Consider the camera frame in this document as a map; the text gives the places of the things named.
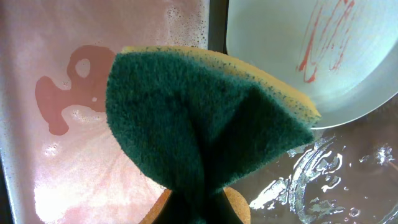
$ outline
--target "sink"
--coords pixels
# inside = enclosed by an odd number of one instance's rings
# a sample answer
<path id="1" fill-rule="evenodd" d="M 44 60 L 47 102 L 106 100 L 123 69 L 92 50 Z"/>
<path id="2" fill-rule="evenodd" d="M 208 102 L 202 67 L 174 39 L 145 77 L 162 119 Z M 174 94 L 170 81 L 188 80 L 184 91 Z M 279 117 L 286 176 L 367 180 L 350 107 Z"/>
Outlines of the sink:
<path id="1" fill-rule="evenodd" d="M 111 135 L 108 71 L 126 45 L 207 48 L 209 5 L 0 2 L 1 159 L 14 223 L 142 220 L 164 188 Z"/>

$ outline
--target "scrub sponge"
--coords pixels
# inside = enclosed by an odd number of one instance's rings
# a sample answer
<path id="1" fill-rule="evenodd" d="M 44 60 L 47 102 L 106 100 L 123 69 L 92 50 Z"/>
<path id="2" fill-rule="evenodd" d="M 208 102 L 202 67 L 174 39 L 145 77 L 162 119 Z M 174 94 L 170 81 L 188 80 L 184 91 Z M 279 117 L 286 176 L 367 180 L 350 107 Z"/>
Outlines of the scrub sponge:
<path id="1" fill-rule="evenodd" d="M 156 223 L 240 223 L 223 187 L 309 143 L 309 99 L 227 55 L 129 48 L 106 89 L 108 124 L 143 174 L 172 190 Z"/>

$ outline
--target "red smear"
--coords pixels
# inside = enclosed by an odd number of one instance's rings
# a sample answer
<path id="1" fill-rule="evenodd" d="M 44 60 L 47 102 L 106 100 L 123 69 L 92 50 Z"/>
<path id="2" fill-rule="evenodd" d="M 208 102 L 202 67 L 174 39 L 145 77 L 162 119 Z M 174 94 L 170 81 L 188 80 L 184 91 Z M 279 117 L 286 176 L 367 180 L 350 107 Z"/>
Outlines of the red smear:
<path id="1" fill-rule="evenodd" d="M 337 70 L 343 60 L 344 51 L 349 41 L 350 27 L 356 14 L 356 11 L 352 14 L 355 1 L 339 0 L 331 11 L 330 16 L 325 17 L 322 12 L 327 9 L 327 3 L 330 3 L 330 1 L 323 1 L 321 4 L 319 0 L 317 1 L 305 31 L 305 39 L 308 39 L 307 47 L 305 53 L 301 53 L 301 63 L 296 68 L 299 72 L 303 72 L 305 83 L 315 81 L 319 64 L 323 61 L 327 52 L 330 53 L 335 49 L 335 45 L 342 51 L 338 54 L 338 58 L 332 57 L 328 59 L 331 61 L 336 60 L 335 62 L 330 62 L 330 64 L 334 64 L 334 66 L 330 67 L 330 70 Z M 339 41 L 338 38 L 342 39 L 340 44 L 336 43 Z M 313 70 L 312 75 L 307 78 L 307 72 L 310 72 L 310 70 Z"/>
<path id="2" fill-rule="evenodd" d="M 67 74 L 72 82 L 70 90 L 61 90 L 49 77 L 42 77 L 36 83 L 35 97 L 49 131 L 63 135 L 69 130 L 61 112 L 71 105 L 82 105 L 96 112 L 105 112 L 105 89 L 109 71 L 115 54 L 106 47 L 84 45 L 70 56 Z M 76 64 L 82 60 L 90 61 L 90 72 L 82 78 L 77 74 Z"/>

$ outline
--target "dirty plate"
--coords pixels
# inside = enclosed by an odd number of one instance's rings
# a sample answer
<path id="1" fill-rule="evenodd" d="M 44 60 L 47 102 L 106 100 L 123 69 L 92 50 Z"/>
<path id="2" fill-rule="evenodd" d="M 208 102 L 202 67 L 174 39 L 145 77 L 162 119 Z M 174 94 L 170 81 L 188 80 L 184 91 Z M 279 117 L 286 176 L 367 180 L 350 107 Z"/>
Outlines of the dirty plate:
<path id="1" fill-rule="evenodd" d="M 350 122 L 398 92 L 398 2 L 230 0 L 228 54 L 306 93 L 322 120 Z"/>

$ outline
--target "wet surface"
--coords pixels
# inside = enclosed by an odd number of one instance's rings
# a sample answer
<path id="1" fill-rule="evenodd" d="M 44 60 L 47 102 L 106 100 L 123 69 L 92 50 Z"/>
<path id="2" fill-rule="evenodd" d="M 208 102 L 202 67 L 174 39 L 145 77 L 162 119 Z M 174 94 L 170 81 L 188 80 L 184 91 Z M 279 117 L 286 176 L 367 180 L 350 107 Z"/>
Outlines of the wet surface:
<path id="1" fill-rule="evenodd" d="M 394 223 L 398 212 L 398 97 L 233 187 L 252 223 Z"/>
<path id="2" fill-rule="evenodd" d="M 0 143 L 16 223 L 139 223 L 164 191 L 106 124 L 128 45 L 207 48 L 209 1 L 0 1 Z"/>

